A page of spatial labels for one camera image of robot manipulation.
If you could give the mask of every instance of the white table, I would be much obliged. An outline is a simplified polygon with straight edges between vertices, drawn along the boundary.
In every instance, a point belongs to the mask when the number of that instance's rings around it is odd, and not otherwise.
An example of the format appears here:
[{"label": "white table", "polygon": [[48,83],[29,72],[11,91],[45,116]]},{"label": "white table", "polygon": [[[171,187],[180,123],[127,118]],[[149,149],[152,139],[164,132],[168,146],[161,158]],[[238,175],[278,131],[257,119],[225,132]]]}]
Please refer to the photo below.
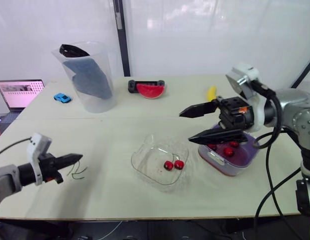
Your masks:
[{"label": "white table", "polygon": [[[0,137],[0,150],[8,144],[40,132],[53,139],[49,149],[58,157],[68,153],[83,154],[81,166],[88,166],[85,178],[66,176],[71,167],[61,170],[64,182],[41,186],[34,184],[6,198],[0,205],[0,218],[18,219],[191,219],[248,217],[255,214],[269,191],[265,172],[265,152],[261,150],[241,175],[228,177],[198,155],[198,145],[187,138],[218,122],[218,111],[205,117],[189,119],[178,113],[191,104],[205,101],[207,89],[217,85],[218,94],[235,96],[222,75],[163,77],[166,94],[149,100],[127,92],[127,81],[115,82],[118,104],[106,113],[83,110],[67,80],[48,84]],[[58,103],[53,95],[69,94],[73,101]],[[264,129],[254,135],[268,132]],[[175,191],[163,192],[143,182],[131,166],[131,155],[146,135],[174,136],[189,148],[185,184]],[[14,146],[0,156],[0,167],[27,162],[26,143]],[[274,184],[298,168],[301,158],[297,147],[281,135],[272,148],[270,169]],[[285,214],[298,213],[295,180],[283,185],[276,196]],[[269,199],[262,216],[277,214]]]}]

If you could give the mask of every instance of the watermelon slice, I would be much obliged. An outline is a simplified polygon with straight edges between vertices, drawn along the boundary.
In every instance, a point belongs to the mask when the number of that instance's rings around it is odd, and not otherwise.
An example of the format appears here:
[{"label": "watermelon slice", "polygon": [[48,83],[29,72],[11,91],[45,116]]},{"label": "watermelon slice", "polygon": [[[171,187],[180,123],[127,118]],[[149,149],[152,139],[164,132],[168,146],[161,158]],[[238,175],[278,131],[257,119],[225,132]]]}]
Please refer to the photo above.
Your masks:
[{"label": "watermelon slice", "polygon": [[156,99],[160,97],[165,90],[165,86],[155,86],[147,84],[137,84],[138,92],[147,99]]}]

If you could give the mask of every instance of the red cherry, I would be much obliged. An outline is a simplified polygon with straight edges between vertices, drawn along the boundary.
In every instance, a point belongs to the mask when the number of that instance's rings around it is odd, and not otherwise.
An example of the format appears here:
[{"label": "red cherry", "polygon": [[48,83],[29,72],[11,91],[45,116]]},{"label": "red cherry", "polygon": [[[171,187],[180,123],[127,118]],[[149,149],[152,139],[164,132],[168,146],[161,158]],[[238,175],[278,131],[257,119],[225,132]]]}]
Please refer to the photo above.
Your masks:
[{"label": "red cherry", "polygon": [[184,162],[181,160],[176,160],[175,161],[175,168],[177,168],[178,170],[182,170],[184,167]]},{"label": "red cherry", "polygon": [[165,164],[164,164],[164,168],[167,171],[170,171],[170,170],[172,170],[174,168],[174,164],[171,161],[166,161]]},{"label": "red cherry", "polygon": [[224,154],[228,157],[231,157],[234,155],[234,150],[231,147],[225,147]]},{"label": "red cherry", "polygon": [[210,149],[212,149],[213,151],[217,150],[217,146],[215,144],[208,144],[207,145]]},{"label": "red cherry", "polygon": [[236,141],[230,141],[230,142],[229,142],[229,145],[231,145],[231,146],[234,147],[234,148],[237,148],[237,147],[239,146],[239,143],[236,142]]}]

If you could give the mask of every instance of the yellow banana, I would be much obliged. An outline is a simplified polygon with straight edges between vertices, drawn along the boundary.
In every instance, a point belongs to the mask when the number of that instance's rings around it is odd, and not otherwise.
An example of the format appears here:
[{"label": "yellow banana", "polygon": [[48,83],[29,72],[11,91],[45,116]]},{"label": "yellow banana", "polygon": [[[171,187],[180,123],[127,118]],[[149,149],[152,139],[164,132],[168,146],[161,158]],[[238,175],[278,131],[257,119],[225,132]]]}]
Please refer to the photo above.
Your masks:
[{"label": "yellow banana", "polygon": [[216,91],[217,91],[217,88],[215,86],[210,87],[206,95],[207,101],[210,102],[216,98]]}]

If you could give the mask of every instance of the clear plastic pitcher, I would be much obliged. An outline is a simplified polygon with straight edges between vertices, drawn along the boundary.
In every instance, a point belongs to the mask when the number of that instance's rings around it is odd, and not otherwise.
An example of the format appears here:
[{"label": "clear plastic pitcher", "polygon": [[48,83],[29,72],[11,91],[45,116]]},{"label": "clear plastic pitcher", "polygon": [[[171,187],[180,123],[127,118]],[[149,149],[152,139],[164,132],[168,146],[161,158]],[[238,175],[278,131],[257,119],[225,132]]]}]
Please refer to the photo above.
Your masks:
[{"label": "clear plastic pitcher", "polygon": [[71,43],[89,56],[65,57],[59,49],[52,54],[62,63],[85,109],[91,113],[108,111],[116,104],[108,51],[97,41]]}]

